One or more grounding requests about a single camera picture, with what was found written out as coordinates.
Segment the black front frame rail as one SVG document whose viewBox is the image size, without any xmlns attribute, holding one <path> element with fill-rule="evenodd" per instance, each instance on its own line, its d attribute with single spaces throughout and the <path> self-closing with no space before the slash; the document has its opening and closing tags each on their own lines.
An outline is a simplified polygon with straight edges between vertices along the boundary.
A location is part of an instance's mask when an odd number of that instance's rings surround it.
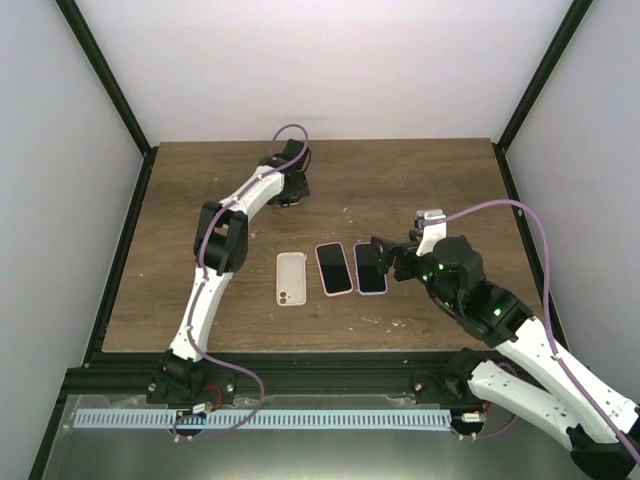
<svg viewBox="0 0 640 480">
<path fill-rule="evenodd" d="M 62 391 L 71 394 L 143 394 L 151 403 L 187 407 L 221 399 L 268 395 L 409 396 L 444 408 L 479 405 L 463 391 L 471 357 L 462 351 L 252 353 L 221 355 L 245 373 L 208 361 L 191 364 L 167 354 L 104 354 L 69 370 Z"/>
</svg>

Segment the black frame post left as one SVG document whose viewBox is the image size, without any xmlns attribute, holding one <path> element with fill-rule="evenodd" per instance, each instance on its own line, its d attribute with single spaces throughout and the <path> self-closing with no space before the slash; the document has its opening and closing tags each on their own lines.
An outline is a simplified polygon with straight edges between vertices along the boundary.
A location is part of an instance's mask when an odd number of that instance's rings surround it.
<svg viewBox="0 0 640 480">
<path fill-rule="evenodd" d="M 55 3 L 137 149 L 143 156 L 147 156 L 151 151 L 151 145 L 77 2 L 74 0 L 55 0 Z"/>
</svg>

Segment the black frame post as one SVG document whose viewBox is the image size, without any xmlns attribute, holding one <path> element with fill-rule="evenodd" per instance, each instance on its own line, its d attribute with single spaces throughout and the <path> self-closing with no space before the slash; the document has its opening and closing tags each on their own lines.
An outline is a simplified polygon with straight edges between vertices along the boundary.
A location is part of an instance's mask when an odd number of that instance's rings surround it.
<svg viewBox="0 0 640 480">
<path fill-rule="evenodd" d="M 573 0 L 502 132 L 497 147 L 507 151 L 525 123 L 555 67 L 588 13 L 593 0 Z"/>
<path fill-rule="evenodd" d="M 55 3 L 137 149 L 143 156 L 147 156 L 151 151 L 151 145 L 77 2 L 74 0 L 55 0 Z"/>
</svg>

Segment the black frame post right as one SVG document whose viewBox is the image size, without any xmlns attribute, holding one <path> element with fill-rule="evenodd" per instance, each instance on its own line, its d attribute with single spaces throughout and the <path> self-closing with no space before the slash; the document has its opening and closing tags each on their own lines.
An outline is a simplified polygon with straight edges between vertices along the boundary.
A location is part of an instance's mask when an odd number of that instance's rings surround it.
<svg viewBox="0 0 640 480">
<path fill-rule="evenodd" d="M 588 13 L 593 0 L 573 0 L 502 132 L 497 147 L 507 151 L 525 123 L 555 67 Z"/>
</svg>

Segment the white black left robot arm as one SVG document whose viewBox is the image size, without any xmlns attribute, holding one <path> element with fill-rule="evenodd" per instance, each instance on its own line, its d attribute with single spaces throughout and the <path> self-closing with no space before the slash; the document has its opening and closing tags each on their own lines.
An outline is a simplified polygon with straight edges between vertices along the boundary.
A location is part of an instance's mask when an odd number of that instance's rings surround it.
<svg viewBox="0 0 640 480">
<path fill-rule="evenodd" d="M 194 403 L 203 395 L 205 381 L 198 363 L 205 359 L 224 292 L 247 259 L 250 221 L 266 205 L 289 206 L 309 195 L 304 164 L 310 155 L 306 142 L 290 139 L 281 152 L 261 159 L 231 195 L 202 205 L 194 240 L 193 287 L 161 364 L 170 393 L 181 403 Z"/>
</svg>

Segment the black right side rail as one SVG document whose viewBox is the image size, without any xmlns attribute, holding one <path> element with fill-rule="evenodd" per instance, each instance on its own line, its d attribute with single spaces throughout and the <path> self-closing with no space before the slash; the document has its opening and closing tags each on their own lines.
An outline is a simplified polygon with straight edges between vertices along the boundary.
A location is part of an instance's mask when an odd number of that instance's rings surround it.
<svg viewBox="0 0 640 480">
<path fill-rule="evenodd" d="M 496 143 L 492 144 L 494 155 L 496 157 L 497 165 L 501 173 L 501 177 L 504 183 L 504 187 L 509 199 L 514 201 L 520 201 L 520 195 L 518 193 L 516 183 L 514 181 L 511 169 L 508 164 L 505 151 L 500 148 Z M 519 235 L 524 247 L 524 251 L 531 269 L 531 273 L 534 279 L 534 283 L 540 298 L 543 298 L 543 286 L 544 286 L 544 266 L 542 251 L 538 250 L 534 233 L 538 233 L 538 228 L 534 220 L 527 214 L 521 213 L 516 207 L 512 208 L 513 216 L 516 221 L 516 225 L 519 231 Z M 558 316 L 556 306 L 551 294 L 548 295 L 548 302 L 550 307 L 550 313 L 548 319 L 550 320 L 552 333 L 554 338 L 565 349 L 569 349 L 567 338 L 564 328 L 561 324 Z"/>
</svg>

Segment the black left side rail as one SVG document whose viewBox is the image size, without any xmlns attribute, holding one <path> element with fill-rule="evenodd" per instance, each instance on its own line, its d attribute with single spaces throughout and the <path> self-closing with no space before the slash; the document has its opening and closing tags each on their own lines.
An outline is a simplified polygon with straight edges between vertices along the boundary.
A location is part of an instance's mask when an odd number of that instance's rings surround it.
<svg viewBox="0 0 640 480">
<path fill-rule="evenodd" d="M 98 306 L 94 325 L 89 336 L 82 367 L 88 368 L 96 353 L 102 351 L 107 327 L 111 319 L 120 282 L 126 266 L 127 257 L 140 216 L 144 197 L 152 175 L 159 147 L 153 147 L 144 155 L 139 175 L 133 190 L 131 201 L 125 216 L 124 224 L 116 246 L 115 254 L 107 276 L 106 284 Z"/>
</svg>

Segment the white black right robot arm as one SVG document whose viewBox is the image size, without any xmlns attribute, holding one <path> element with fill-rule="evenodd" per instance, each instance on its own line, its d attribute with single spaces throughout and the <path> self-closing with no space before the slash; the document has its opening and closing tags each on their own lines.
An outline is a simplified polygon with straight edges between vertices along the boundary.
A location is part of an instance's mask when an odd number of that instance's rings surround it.
<svg viewBox="0 0 640 480">
<path fill-rule="evenodd" d="M 380 272 L 419 281 L 465 332 L 534 380 L 464 349 L 444 378 L 451 400 L 465 403 L 474 396 L 509 410 L 566 448 L 591 479 L 638 478 L 638 404 L 582 365 L 516 295 L 487 280 L 482 256 L 465 237 L 442 238 L 428 250 L 417 239 L 371 242 Z"/>
</svg>

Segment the cream phone case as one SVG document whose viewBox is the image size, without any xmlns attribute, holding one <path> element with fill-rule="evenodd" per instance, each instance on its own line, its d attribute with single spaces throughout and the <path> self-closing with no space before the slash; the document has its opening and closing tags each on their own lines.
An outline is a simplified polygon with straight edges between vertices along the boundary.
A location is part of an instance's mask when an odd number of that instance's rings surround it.
<svg viewBox="0 0 640 480">
<path fill-rule="evenodd" d="M 283 252 L 276 256 L 276 301 L 281 307 L 302 306 L 307 300 L 306 255 Z"/>
</svg>

